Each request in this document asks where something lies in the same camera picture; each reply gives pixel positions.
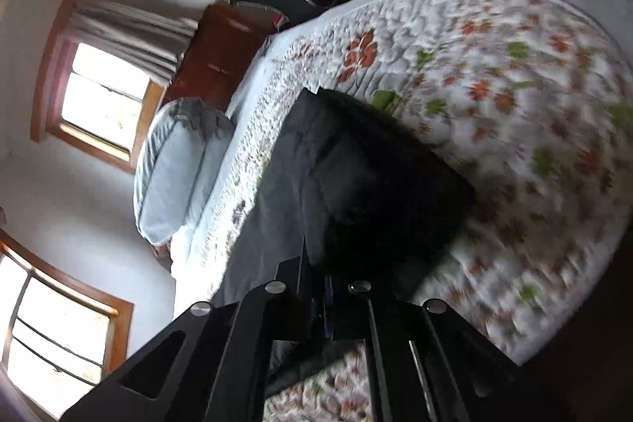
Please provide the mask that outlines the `black pants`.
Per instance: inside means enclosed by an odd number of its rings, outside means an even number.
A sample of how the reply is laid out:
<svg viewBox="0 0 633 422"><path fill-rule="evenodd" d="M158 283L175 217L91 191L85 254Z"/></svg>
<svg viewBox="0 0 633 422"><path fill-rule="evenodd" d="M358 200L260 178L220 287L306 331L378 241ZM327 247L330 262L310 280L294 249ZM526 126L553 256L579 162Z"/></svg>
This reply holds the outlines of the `black pants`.
<svg viewBox="0 0 633 422"><path fill-rule="evenodd" d="M408 301L472 213L475 189L378 109L303 91L285 117L214 306L306 255L315 284L366 280Z"/></svg>

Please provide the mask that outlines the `side wooden framed window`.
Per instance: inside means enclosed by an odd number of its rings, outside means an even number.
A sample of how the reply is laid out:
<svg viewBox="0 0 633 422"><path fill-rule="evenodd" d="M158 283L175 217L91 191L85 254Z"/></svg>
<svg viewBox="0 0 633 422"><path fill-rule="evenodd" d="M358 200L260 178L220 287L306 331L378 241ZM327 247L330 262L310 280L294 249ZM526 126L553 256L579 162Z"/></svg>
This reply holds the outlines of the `side wooden framed window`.
<svg viewBox="0 0 633 422"><path fill-rule="evenodd" d="M134 305L50 266L1 233L1 370L59 420L125 362Z"/></svg>

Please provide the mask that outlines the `light blue folded duvet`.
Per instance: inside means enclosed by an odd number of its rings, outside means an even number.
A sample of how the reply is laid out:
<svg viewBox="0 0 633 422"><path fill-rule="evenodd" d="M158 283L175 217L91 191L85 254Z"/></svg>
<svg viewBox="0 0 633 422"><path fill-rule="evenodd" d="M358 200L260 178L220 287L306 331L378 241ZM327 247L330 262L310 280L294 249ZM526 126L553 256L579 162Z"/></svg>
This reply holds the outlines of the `light blue folded duvet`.
<svg viewBox="0 0 633 422"><path fill-rule="evenodd" d="M198 97L165 104L137 159L133 206L140 235L159 246L194 227L214 189L235 126Z"/></svg>

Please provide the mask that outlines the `floral quilted bedspread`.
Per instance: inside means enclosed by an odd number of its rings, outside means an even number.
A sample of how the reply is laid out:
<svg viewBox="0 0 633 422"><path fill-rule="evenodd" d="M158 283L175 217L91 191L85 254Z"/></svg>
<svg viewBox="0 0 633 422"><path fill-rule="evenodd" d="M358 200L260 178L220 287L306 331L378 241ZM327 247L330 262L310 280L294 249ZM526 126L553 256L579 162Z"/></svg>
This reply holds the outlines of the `floral quilted bedspread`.
<svg viewBox="0 0 633 422"><path fill-rule="evenodd" d="M357 0L275 36L227 114L201 220L172 248L177 308L215 293L301 90L363 100L484 200L413 295L518 364L588 298L632 207L632 0Z"/></svg>

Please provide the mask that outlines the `dark wooden headboard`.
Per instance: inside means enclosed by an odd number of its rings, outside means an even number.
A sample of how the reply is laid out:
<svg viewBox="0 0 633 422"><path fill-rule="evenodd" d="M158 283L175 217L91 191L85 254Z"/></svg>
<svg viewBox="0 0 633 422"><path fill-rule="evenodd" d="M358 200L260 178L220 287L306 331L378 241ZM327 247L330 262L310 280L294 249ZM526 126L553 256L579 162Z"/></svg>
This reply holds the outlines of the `dark wooden headboard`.
<svg viewBox="0 0 633 422"><path fill-rule="evenodd" d="M220 1L208 5L163 102L198 97L224 112L255 54L281 20L275 12L252 6Z"/></svg>

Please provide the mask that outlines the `grey striped curtain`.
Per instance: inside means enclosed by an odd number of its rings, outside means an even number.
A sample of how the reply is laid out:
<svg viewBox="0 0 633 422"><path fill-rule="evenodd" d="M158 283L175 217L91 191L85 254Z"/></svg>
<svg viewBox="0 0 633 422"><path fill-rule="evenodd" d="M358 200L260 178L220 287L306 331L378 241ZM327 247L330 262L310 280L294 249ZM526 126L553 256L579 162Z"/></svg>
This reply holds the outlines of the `grey striped curtain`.
<svg viewBox="0 0 633 422"><path fill-rule="evenodd" d="M136 66L166 88L196 30L190 18L169 18L108 0L75 0L63 35Z"/></svg>

